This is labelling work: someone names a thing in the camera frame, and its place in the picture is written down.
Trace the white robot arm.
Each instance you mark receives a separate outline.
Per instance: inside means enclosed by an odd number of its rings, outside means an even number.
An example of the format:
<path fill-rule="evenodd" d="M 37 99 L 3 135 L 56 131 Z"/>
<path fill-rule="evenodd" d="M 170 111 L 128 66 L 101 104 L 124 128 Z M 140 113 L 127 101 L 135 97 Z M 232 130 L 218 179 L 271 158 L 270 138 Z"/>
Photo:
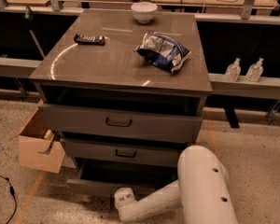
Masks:
<path fill-rule="evenodd" d="M 185 224 L 238 224 L 228 191 L 229 175 L 206 147 L 191 146 L 177 163 L 177 180 L 137 201 L 133 190 L 115 192 L 119 219 L 133 223 L 180 207 Z"/>

